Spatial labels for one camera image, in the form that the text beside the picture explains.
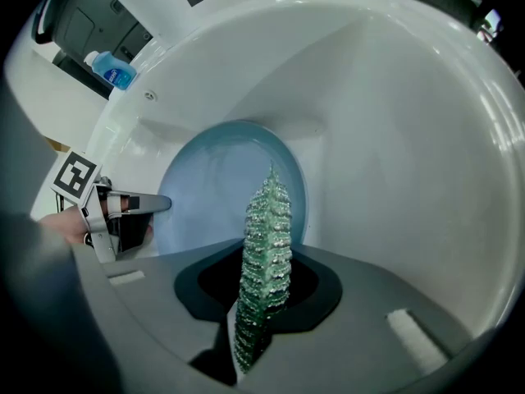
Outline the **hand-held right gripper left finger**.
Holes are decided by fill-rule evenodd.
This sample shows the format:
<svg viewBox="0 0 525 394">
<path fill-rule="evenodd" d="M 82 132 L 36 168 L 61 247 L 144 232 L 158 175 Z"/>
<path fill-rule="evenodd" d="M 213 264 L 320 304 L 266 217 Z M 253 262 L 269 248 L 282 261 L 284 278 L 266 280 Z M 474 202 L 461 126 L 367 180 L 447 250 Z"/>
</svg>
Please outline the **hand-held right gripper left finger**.
<svg viewBox="0 0 525 394">
<path fill-rule="evenodd" d="M 107 282 L 146 334 L 196 369 L 238 382 L 226 316 L 236 302 L 242 242 L 101 264 L 94 250 L 75 257 L 85 280 Z"/>
</svg>

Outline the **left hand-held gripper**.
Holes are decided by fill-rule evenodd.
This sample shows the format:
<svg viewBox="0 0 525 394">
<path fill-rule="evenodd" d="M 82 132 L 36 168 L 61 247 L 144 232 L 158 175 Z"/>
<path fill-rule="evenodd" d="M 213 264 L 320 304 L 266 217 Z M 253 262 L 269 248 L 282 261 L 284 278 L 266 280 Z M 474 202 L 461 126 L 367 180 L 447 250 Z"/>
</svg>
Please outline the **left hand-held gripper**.
<svg viewBox="0 0 525 394">
<path fill-rule="evenodd" d="M 165 195 L 142 193 L 122 195 L 126 214 L 109 219 L 109 214 L 103 211 L 100 195 L 106 194 L 111 185 L 101 177 L 101 167 L 84 153 L 71 149 L 53 169 L 50 187 L 76 206 L 85 228 L 84 243 L 94 248 L 99 262 L 110 263 L 116 260 L 117 254 L 144 243 L 153 231 L 152 213 L 168 210 L 171 199 Z"/>
</svg>

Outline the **person's left hand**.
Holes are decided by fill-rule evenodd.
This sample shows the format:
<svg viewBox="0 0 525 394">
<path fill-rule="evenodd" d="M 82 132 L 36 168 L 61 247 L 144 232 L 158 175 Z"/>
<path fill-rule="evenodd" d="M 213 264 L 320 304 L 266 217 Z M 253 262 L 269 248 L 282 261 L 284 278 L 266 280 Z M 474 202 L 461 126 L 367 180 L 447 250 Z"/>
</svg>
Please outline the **person's left hand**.
<svg viewBox="0 0 525 394">
<path fill-rule="evenodd" d="M 104 216 L 107 216 L 107 201 L 100 201 Z M 128 210 L 128 199 L 121 197 L 121 210 Z M 70 244 L 85 243 L 88 228 L 83 216 L 76 206 L 69 207 L 60 213 L 51 213 L 38 220 L 38 223 L 60 234 Z M 148 224 L 142 242 L 150 241 L 153 237 L 153 228 Z"/>
</svg>

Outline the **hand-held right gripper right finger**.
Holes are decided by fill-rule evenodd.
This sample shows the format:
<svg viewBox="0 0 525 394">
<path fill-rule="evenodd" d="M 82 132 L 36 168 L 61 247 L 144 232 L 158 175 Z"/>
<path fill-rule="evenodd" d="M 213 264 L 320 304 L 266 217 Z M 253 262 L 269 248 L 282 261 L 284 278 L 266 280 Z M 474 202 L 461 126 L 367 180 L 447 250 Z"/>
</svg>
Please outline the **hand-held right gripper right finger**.
<svg viewBox="0 0 525 394">
<path fill-rule="evenodd" d="M 306 245 L 298 251 L 335 272 L 337 307 L 311 332 L 279 334 L 252 368 L 254 388 L 403 388 L 422 376 L 386 315 L 411 312 L 449 354 L 471 340 L 457 318 L 384 268 Z"/>
</svg>

